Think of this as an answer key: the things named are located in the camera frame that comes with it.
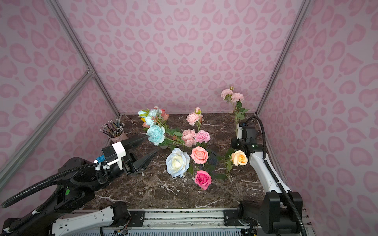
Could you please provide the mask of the pink carnation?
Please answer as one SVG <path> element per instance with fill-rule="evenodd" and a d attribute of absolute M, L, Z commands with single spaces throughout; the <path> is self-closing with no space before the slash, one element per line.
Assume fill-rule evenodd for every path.
<path fill-rule="evenodd" d="M 195 134 L 195 142 L 196 143 L 208 143 L 211 140 L 211 135 L 209 132 L 200 130 Z"/>

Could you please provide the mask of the small pink twin rose stem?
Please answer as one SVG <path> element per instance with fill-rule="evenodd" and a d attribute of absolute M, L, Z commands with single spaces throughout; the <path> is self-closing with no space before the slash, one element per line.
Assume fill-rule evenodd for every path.
<path fill-rule="evenodd" d="M 245 114 L 248 112 L 248 109 L 244 108 L 242 104 L 244 101 L 244 95 L 240 92 L 235 92 L 234 90 L 234 86 L 224 89 L 221 92 L 221 98 L 233 107 L 232 113 L 234 115 L 235 132 L 238 134 L 239 122 L 245 119 Z"/>

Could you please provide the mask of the light pink double peony stem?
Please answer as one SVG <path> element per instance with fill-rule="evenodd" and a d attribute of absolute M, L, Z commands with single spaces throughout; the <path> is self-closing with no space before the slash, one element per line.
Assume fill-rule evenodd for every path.
<path fill-rule="evenodd" d="M 195 136 L 196 132 L 194 129 L 186 129 L 183 131 L 181 139 L 184 141 L 185 146 L 190 148 L 196 144 Z"/>

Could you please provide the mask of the magenta rose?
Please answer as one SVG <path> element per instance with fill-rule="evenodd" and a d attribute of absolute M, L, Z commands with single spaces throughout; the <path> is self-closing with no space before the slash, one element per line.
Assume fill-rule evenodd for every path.
<path fill-rule="evenodd" d="M 212 183 L 212 177 L 206 171 L 199 170 L 195 176 L 195 183 L 203 190 L 207 190 Z"/>

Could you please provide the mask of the pink rosebud spray stem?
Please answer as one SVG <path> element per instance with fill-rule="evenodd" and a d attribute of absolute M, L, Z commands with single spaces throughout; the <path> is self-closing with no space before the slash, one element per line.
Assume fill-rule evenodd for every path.
<path fill-rule="evenodd" d="M 199 107 L 196 107 L 194 112 L 188 114 L 186 120 L 190 126 L 197 126 L 197 130 L 200 131 L 201 125 L 204 121 L 202 110 Z"/>

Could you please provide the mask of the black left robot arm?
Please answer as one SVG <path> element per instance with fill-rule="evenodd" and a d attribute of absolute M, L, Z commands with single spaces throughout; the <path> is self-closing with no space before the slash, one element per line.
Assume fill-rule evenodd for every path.
<path fill-rule="evenodd" d="M 3 224 L 2 236 L 48 235 L 52 224 L 95 197 L 95 192 L 106 188 L 122 175 L 136 175 L 146 170 L 156 151 L 137 159 L 131 149 L 146 141 L 147 135 L 113 143 L 102 149 L 102 156 L 89 162 L 80 157 L 68 160 L 58 173 L 20 191 L 1 204 L 8 208 L 17 202 L 56 186 L 53 193 L 36 209 L 21 218 L 9 218 Z"/>

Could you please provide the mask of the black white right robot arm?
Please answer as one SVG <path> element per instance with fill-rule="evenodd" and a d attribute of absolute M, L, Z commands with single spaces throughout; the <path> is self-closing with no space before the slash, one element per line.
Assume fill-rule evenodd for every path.
<path fill-rule="evenodd" d="M 224 226 L 248 226 L 248 236 L 257 235 L 259 229 L 273 236 L 307 235 L 302 220 L 303 199 L 283 182 L 271 163 L 262 120 L 251 116 L 241 121 L 237 137 L 231 140 L 231 148 L 237 151 L 231 155 L 231 162 L 236 164 L 236 156 L 244 154 L 255 170 L 265 196 L 261 204 L 243 200 L 236 210 L 224 210 Z"/>

